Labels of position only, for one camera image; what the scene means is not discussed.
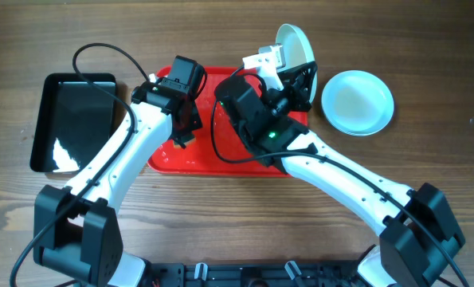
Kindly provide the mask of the green and orange sponge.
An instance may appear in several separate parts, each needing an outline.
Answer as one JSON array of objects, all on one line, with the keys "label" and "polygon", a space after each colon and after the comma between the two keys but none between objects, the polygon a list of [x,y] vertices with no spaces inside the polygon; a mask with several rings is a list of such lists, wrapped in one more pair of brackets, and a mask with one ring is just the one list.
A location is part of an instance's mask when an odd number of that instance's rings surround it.
[{"label": "green and orange sponge", "polygon": [[177,138],[174,138],[173,146],[174,148],[185,149],[188,145],[192,144],[194,141],[195,141],[195,136],[191,132],[191,133],[185,134],[184,136],[179,136]]}]

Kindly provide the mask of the light blue plate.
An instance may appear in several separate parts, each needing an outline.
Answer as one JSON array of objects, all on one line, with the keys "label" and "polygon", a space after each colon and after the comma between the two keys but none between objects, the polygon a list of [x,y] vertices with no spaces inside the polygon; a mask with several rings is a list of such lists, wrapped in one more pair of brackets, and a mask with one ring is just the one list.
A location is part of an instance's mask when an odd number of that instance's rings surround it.
[{"label": "light blue plate", "polygon": [[370,136],[384,129],[394,115],[394,98],[375,75],[348,70],[333,76],[321,93],[327,121],[351,136]]},{"label": "light blue plate", "polygon": [[[283,46],[286,60],[285,67],[278,70],[278,76],[279,72],[311,61],[315,62],[315,56],[310,41],[304,31],[298,26],[294,26],[293,24],[283,24],[280,26],[276,33],[276,44]],[[316,73],[316,79],[314,80],[313,90],[311,92],[311,103],[315,98],[317,76]]]}]

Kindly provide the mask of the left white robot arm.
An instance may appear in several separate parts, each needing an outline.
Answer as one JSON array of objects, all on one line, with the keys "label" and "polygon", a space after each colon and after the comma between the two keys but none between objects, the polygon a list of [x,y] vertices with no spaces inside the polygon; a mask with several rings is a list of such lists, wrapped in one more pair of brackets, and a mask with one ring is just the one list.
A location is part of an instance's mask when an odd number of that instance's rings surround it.
[{"label": "left white robot arm", "polygon": [[30,251],[36,264],[88,286],[151,286],[151,263],[124,251],[117,214],[152,154],[201,127],[198,91],[146,87],[86,168],[61,189],[46,185],[34,203]]}]

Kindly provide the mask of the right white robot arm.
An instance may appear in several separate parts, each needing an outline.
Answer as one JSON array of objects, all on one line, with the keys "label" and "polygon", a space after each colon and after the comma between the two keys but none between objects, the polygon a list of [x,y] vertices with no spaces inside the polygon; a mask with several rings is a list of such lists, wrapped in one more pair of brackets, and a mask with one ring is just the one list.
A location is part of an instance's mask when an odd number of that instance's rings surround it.
[{"label": "right white robot arm", "polygon": [[385,179],[328,147],[293,112],[311,108],[315,62],[277,73],[278,83],[258,88],[238,69],[214,91],[216,105],[250,153],[251,160],[318,187],[360,217],[378,236],[357,265],[372,286],[430,286],[455,256],[464,235],[442,191]]}]

